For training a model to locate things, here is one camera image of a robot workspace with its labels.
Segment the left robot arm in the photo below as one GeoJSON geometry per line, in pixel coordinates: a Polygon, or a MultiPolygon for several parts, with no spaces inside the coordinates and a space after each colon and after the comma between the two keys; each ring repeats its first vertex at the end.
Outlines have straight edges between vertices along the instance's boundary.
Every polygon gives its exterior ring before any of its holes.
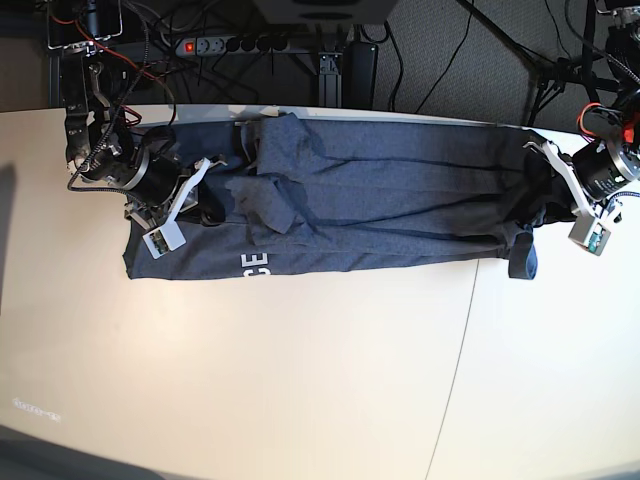
{"type": "Polygon", "coordinates": [[[548,99],[567,85],[585,89],[587,102],[575,125],[587,145],[572,155],[569,166],[587,198],[604,209],[639,179],[639,3],[606,1],[600,7],[586,1],[584,7],[579,27],[578,5],[563,3],[566,28],[581,53],[554,61],[537,76],[527,123],[534,124],[548,99]]]}

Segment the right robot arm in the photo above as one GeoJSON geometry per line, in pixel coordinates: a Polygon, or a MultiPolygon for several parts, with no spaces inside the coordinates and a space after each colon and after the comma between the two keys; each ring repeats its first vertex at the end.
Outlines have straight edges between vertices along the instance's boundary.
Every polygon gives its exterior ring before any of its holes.
{"type": "Polygon", "coordinates": [[[130,1],[50,1],[48,46],[60,53],[59,94],[65,109],[68,190],[126,198],[125,216],[153,230],[175,214],[180,221],[217,226],[223,205],[195,177],[207,171],[176,157],[167,121],[143,133],[130,109],[142,83],[161,85],[149,61],[151,30],[130,1]]]}

